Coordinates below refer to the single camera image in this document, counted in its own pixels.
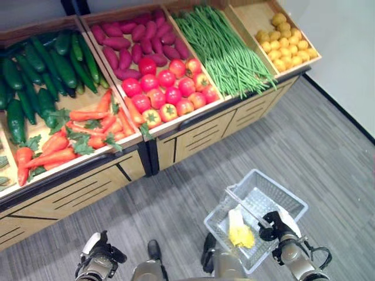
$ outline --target yellow object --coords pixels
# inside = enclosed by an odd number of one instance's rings
[[[268,57],[270,58],[270,60],[274,61],[281,57],[281,53],[278,50],[272,50],[269,52]]]
[[[269,32],[270,41],[279,40],[281,33],[280,31],[270,31]]]
[[[306,52],[309,54],[311,60],[318,56],[318,52],[313,48],[308,48]]]
[[[302,59],[303,63],[310,60],[310,56],[306,51],[298,51],[297,56]]]
[[[280,32],[285,31],[285,30],[290,30],[290,29],[291,29],[291,25],[287,22],[282,22],[277,26],[277,30],[279,30]]]
[[[280,38],[279,43],[280,43],[280,48],[286,48],[289,46],[289,40],[287,38]]]
[[[292,36],[292,32],[290,30],[284,30],[281,32],[281,37],[282,38],[290,38]]]
[[[291,57],[281,57],[280,59],[284,62],[286,69],[289,69],[289,68],[292,67],[292,58]]]
[[[280,48],[280,43],[277,40],[274,40],[270,43],[271,49],[278,50]]]
[[[292,65],[293,66],[298,66],[302,63],[302,59],[299,56],[294,56],[292,58]]]
[[[299,39],[296,36],[292,36],[289,38],[289,45],[297,45],[298,42],[299,42]]]
[[[298,52],[298,48],[296,45],[289,45],[289,51],[291,51],[292,56],[295,56]]]
[[[290,49],[288,49],[288,48],[283,47],[283,48],[280,48],[279,51],[280,51],[282,57],[292,57],[292,53],[291,53]]]
[[[266,54],[268,54],[272,49],[271,49],[271,44],[269,42],[263,42],[261,44],[263,50],[266,52]]]
[[[272,17],[272,25],[278,26],[280,23],[286,22],[287,18],[282,13],[276,13]]]
[[[269,35],[266,33],[266,34],[262,34],[258,40],[259,43],[263,43],[263,42],[269,42],[270,41],[270,37]]]
[[[301,40],[298,42],[297,47],[300,51],[307,50],[309,43],[306,40]]]
[[[250,228],[244,224],[241,210],[238,208],[228,212],[229,240],[237,247],[251,248],[255,245],[255,238]]]
[[[259,30],[259,31],[257,32],[255,38],[256,38],[258,41],[260,41],[262,35],[266,35],[266,34],[267,34],[267,32],[261,29],[261,30]]]
[[[287,70],[287,67],[285,66],[285,64],[282,60],[277,59],[277,60],[274,60],[273,63],[274,63],[274,66],[277,68],[277,70],[279,72],[283,72],[283,71]]]
[[[292,36],[296,36],[299,40],[302,39],[302,33],[297,28],[291,29]]]

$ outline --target produce display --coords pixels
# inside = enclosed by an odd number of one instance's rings
[[[11,46],[7,54],[1,62],[0,109],[6,111],[11,142],[17,146],[15,160],[20,186],[40,173],[103,146],[121,150],[116,141],[135,133],[81,34],[62,30],[34,36]],[[76,98],[76,94],[87,90],[99,95],[97,87],[108,90],[96,110],[71,111],[58,103],[60,95]],[[41,149],[42,136],[35,136],[35,132],[45,131],[34,129],[36,114],[45,123],[38,124],[38,128],[48,127],[51,135]]]
[[[291,28],[285,15],[276,13],[271,23],[275,30],[259,30],[255,38],[279,72],[318,56],[318,52],[302,38],[301,31]]]
[[[274,85],[261,59],[219,10],[195,6],[174,18],[222,94],[245,97],[249,91],[264,91],[267,81]]]
[[[0,142],[0,191],[5,189],[7,185],[10,182],[10,179],[3,175],[3,170],[5,170],[7,167],[9,167],[8,158],[5,155],[2,155],[3,153],[2,144]]]
[[[91,31],[122,80],[125,104],[142,133],[219,99],[163,10],[96,24]]]

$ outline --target yellow potato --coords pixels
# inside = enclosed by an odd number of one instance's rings
[[[270,58],[270,60],[274,61],[281,57],[281,53],[278,50],[272,50],[269,52],[268,57]]]
[[[292,37],[289,38],[289,44],[290,45],[297,45],[298,42],[299,42],[299,39],[296,36],[292,36]]]
[[[280,48],[279,51],[282,57],[292,57],[292,53],[288,48]]]
[[[277,13],[272,17],[272,24],[278,26],[280,23],[286,22],[287,18],[282,13]]]
[[[287,38],[280,38],[279,43],[280,43],[280,48],[286,48],[289,46],[289,40]]]
[[[289,38],[291,36],[292,36],[292,32],[290,30],[284,30],[283,32],[281,32],[282,38]]]
[[[298,42],[297,47],[300,51],[307,50],[309,43],[306,40],[301,40]]]
[[[299,40],[302,39],[302,33],[297,28],[291,29],[292,36],[296,36]]]
[[[255,38],[256,38],[258,41],[260,41],[260,39],[262,38],[262,36],[263,36],[263,35],[266,35],[266,34],[267,34],[266,31],[264,31],[264,30],[259,30],[259,31],[257,32]]]
[[[302,63],[302,59],[299,56],[294,56],[292,58],[292,66],[298,66]]]
[[[280,43],[279,41],[275,40],[271,42],[271,49],[273,50],[278,50],[280,48]]]
[[[283,72],[287,70],[287,67],[285,66],[284,62],[282,60],[276,59],[273,61],[274,66],[277,68],[279,72]]]
[[[282,22],[277,26],[277,30],[279,30],[280,32],[285,31],[285,30],[290,30],[290,29],[291,29],[291,25],[287,22]]]
[[[318,56],[318,52],[313,48],[308,48],[306,52],[309,54],[311,60]]]
[[[310,56],[306,51],[298,51],[297,56],[302,59],[303,63],[310,60]]]
[[[289,51],[291,51],[292,56],[295,56],[298,52],[298,48],[296,45],[289,45]]]
[[[279,40],[281,33],[280,31],[271,31],[269,34],[270,41]]]
[[[271,44],[269,42],[267,42],[267,41],[263,42],[261,44],[261,46],[262,46],[263,50],[266,52],[266,54],[268,54],[272,50]]]
[[[292,67],[292,58],[291,57],[281,57],[280,59],[284,62],[286,69],[289,69],[289,68]]]
[[[266,33],[266,34],[262,34],[258,40],[259,43],[263,43],[263,42],[269,42],[270,41],[270,37],[269,35]]]

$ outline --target white wall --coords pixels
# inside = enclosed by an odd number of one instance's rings
[[[308,75],[375,137],[375,1],[279,2],[323,56]]]
[[[0,0],[0,30],[65,15],[59,0]]]

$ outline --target wooden produce bin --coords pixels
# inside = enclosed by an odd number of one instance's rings
[[[84,16],[80,17],[81,22],[82,22],[85,30],[87,31],[87,34],[89,35],[91,42],[93,43],[93,46],[96,48],[96,51],[97,51],[98,55],[102,58],[102,61],[103,61],[104,65],[105,65],[105,67],[108,71],[109,76],[111,77],[113,83],[116,85],[118,91],[120,92],[120,94],[123,97],[126,97],[126,93],[124,92],[124,90],[121,87],[122,81],[119,80],[118,78],[116,78],[116,75],[114,74],[111,66],[109,65],[107,59],[105,58],[105,56],[102,52],[102,46],[97,43],[93,33],[91,32],[90,26],[92,26],[94,24],[97,24],[97,23],[102,23],[102,22],[112,22],[112,21],[118,21],[118,20],[132,19],[132,18],[136,17],[137,15],[141,15],[141,14],[146,13],[146,12],[152,12],[156,9],[163,9],[163,11],[165,13],[165,16],[166,16],[166,20],[173,26],[173,30],[174,30],[175,34],[177,35],[177,37],[179,37],[180,39],[182,39],[184,41],[186,47],[190,51],[191,57],[195,57],[197,59],[197,55],[196,55],[195,51],[190,46],[190,44],[186,41],[186,39],[183,37],[183,35],[182,35],[180,29],[178,28],[177,24],[172,19],[172,16],[170,15],[168,10],[163,5],[136,6],[136,7],[132,7],[132,8],[117,9],[117,10],[113,10],[113,11],[108,11],[108,12],[103,12],[103,13],[98,13],[98,14],[92,14],[92,15],[84,15]],[[131,41],[131,35],[124,35],[124,37]],[[164,67],[158,67],[157,73],[159,73],[163,69],[168,69],[169,62],[170,61],[168,60],[168,64]],[[134,70],[138,70],[137,65],[134,64],[134,63],[131,64],[130,68],[134,69]],[[207,75],[210,83],[215,86],[214,82],[212,81],[212,79],[210,78],[209,74],[207,73],[207,71],[204,67],[202,67],[202,72],[205,73],[205,75]],[[194,116],[199,115],[202,112],[209,111],[210,109],[215,108],[218,105],[220,105],[224,101],[224,98],[220,93],[219,93],[219,96],[220,96],[219,100],[214,101],[210,104],[207,104],[207,105],[205,105],[205,106],[203,106],[199,109],[196,109],[189,114],[180,116],[180,117],[174,119],[173,121],[169,121],[167,123],[159,125],[156,128],[151,129],[149,131],[149,133],[153,137],[157,137],[157,136],[160,136],[160,135],[162,135],[166,132],[170,132],[171,130],[174,130],[174,129],[178,128],[178,126],[182,122],[184,122],[185,120],[188,120],[189,118],[193,118]]]
[[[199,4],[199,1],[173,2],[166,4],[165,9],[171,13],[178,13],[182,10],[191,10],[194,4]],[[239,97],[225,97],[225,102],[215,108],[185,120],[179,127],[171,128],[169,133],[159,135],[156,140],[150,141],[153,173],[264,117],[297,78],[310,69],[309,65],[321,58],[318,54],[317,58],[281,73],[274,67],[255,39],[257,30],[271,28],[270,20],[277,12],[283,13],[291,26],[296,27],[276,1],[208,1],[208,4],[220,9],[245,44],[255,51],[268,71],[274,75],[277,89],[268,86],[261,95],[256,92],[248,93],[244,100]],[[302,37],[313,47],[303,33]]]
[[[112,88],[115,100],[129,117],[117,88],[109,79],[103,63],[76,16],[9,30],[2,34],[1,47],[8,47],[33,35],[62,29],[74,29],[81,32]],[[97,90],[98,94],[94,94],[86,87],[85,93],[77,95],[74,99],[69,96],[60,96],[56,107],[69,110],[94,110],[106,92],[102,86],[97,87]],[[41,148],[50,137],[50,129],[41,117],[37,116],[36,120],[37,125],[31,125],[25,120],[26,135],[27,138],[31,138],[40,134],[42,139],[39,147]],[[133,124],[131,125],[135,133],[117,142],[121,145],[122,151],[117,152],[111,146],[99,148],[92,154],[80,156],[35,176],[33,180],[20,187],[17,183],[17,165],[14,158],[17,146],[11,142],[6,112],[0,111],[2,143],[0,155],[6,155],[9,162],[9,165],[0,172],[1,176],[11,178],[9,186],[0,191],[0,251],[128,183],[146,174],[150,175],[151,166],[142,135]]]

